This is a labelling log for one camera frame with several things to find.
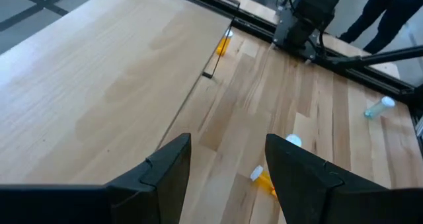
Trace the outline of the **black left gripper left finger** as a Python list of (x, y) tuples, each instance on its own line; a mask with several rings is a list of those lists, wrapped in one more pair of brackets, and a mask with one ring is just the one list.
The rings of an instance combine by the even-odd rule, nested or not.
[(111, 222), (178, 223), (190, 161), (191, 134), (182, 133), (107, 183)]

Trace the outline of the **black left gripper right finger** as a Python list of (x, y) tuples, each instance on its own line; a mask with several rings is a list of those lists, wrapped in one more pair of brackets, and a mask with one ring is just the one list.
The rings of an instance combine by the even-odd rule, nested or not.
[(335, 191), (386, 190), (273, 133), (266, 135), (265, 154), (287, 223), (324, 223)]

